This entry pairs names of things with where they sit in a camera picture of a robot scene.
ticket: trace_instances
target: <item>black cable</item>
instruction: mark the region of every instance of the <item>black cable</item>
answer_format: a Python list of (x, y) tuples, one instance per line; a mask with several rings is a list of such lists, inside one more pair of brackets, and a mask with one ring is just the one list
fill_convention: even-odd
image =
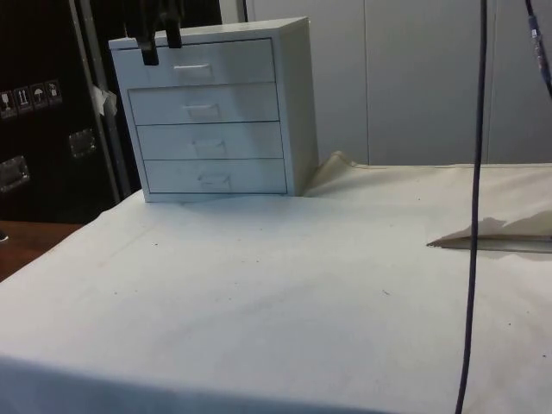
[(531, 4), (531, 0), (525, 0), (525, 7), (527, 8), (527, 13), (533, 16), (533, 4)]
[(249, 22), (248, 2), (246, 0), (243, 0), (242, 6), (243, 6), (243, 19), (244, 19), (244, 22)]
[(527, 8), (527, 16), (529, 17), (529, 28), (531, 31), (531, 38), (533, 39), (538, 68), (541, 72), (541, 76), (543, 77), (546, 89), (549, 92), (550, 99), (552, 99), (552, 76), (550, 76), (549, 61), (546, 57), (543, 45), (543, 36), (541, 35), (541, 29), (538, 27), (538, 21), (536, 20), (535, 13), (533, 12), (533, 4), (531, 3), (531, 0), (525, 0), (525, 7)]
[(472, 327), (474, 324), (474, 302), (475, 302), (475, 272), (477, 267), (477, 237), (479, 232), (479, 201), (480, 201), (480, 175), (481, 175), (481, 153), (483, 148), (483, 109), (485, 103), (485, 76), (486, 76), (486, 0), (481, 0), (480, 12), (480, 74), (477, 95), (477, 125), (475, 130), (475, 156), (474, 156), (474, 185), (472, 190), (472, 237), (470, 242), (469, 255), (469, 283), (467, 287), (467, 308), (466, 308), (466, 335), (464, 339), (464, 359), (462, 363), (462, 374), (460, 389), (456, 401), (455, 414), (462, 413), (464, 397), (466, 395), (467, 372), (469, 371), (469, 360), (472, 353)]

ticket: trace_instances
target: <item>metal strip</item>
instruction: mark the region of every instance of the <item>metal strip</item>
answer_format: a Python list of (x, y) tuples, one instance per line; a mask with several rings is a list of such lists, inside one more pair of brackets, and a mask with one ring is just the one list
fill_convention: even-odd
[[(107, 78), (105, 77), (104, 62), (102, 60), (100, 46), (97, 42), (96, 25), (94, 24), (90, 0), (80, 0), (80, 9), (85, 25), (86, 40), (88, 40), (88, 45), (90, 47), (92, 67), (94, 68), (94, 73), (97, 78), (97, 86), (102, 91), (107, 91), (109, 86), (107, 85)], [(111, 105), (108, 104), (103, 106), (103, 112), (105, 114), (105, 122), (107, 123), (107, 136), (110, 140), (116, 175), (119, 180), (122, 196), (126, 198), (130, 195), (131, 190), (127, 166), (122, 155), (121, 139), (116, 126), (115, 113), (112, 112)]]
[[(460, 237), (443, 241), (433, 241), (428, 246), (469, 250), (470, 238)], [(550, 236), (481, 236), (478, 249), (491, 252), (552, 253)]]
[(113, 195), (113, 199), (118, 204), (121, 201), (121, 196), (119, 195), (119, 191), (117, 189), (116, 177), (113, 172), (113, 165), (111, 164), (110, 152), (107, 146), (107, 141), (105, 139), (104, 126), (102, 125), (102, 122), (100, 120), (100, 114), (96, 109), (96, 103), (94, 101), (94, 90), (93, 90), (94, 84), (92, 83), (90, 67), (88, 64), (88, 59), (86, 57), (85, 43), (83, 41), (83, 36), (80, 29), (80, 23), (78, 22), (77, 7), (75, 5), (75, 0), (68, 0), (68, 2), (69, 2), (69, 7), (71, 9), (71, 17), (72, 17), (72, 24), (75, 29), (75, 37), (77, 38), (78, 51), (80, 53), (80, 58), (83, 65), (83, 71), (86, 77), (86, 84), (88, 86), (88, 95), (90, 97), (91, 106), (94, 111), (94, 120), (96, 122), (97, 132), (99, 134), (99, 140), (102, 143), (103, 158), (105, 160), (107, 173), (110, 178), (111, 193)]

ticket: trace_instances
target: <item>drawer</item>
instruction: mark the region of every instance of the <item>drawer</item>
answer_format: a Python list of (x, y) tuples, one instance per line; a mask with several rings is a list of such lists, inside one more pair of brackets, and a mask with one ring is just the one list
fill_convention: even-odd
[(144, 164), (152, 193), (286, 193), (283, 160), (146, 160)]
[(136, 125), (278, 121), (276, 84), (133, 89)]
[(158, 47), (158, 66), (146, 66), (139, 49), (113, 53), (119, 84), (126, 88), (274, 82), (268, 39)]
[(282, 158), (279, 122), (138, 127), (144, 160)]

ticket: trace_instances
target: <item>table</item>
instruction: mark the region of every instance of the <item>table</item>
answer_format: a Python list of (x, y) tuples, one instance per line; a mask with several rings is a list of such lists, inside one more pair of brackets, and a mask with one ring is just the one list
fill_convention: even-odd
[[(337, 155), (304, 198), (136, 193), (0, 284), (0, 412), (452, 412), (469, 258), (426, 243), (471, 175)], [(485, 167), (481, 217), (530, 231), (551, 179)], [(480, 254), (468, 412), (552, 410), (551, 260)]]
[(81, 227), (80, 224), (0, 221), (0, 229), (9, 237), (0, 242), (0, 282)]

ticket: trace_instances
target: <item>white tablecloth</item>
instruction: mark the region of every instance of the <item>white tablecloth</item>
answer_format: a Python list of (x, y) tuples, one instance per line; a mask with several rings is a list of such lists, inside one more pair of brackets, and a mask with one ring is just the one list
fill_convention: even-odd
[[(0, 284), (0, 412), (453, 412), (468, 253), (426, 243), (471, 178), (337, 155), (305, 198), (136, 193)], [(487, 167), (481, 216), (552, 227), (550, 183)], [(476, 296), (466, 412), (552, 412), (552, 255), (481, 253)]]

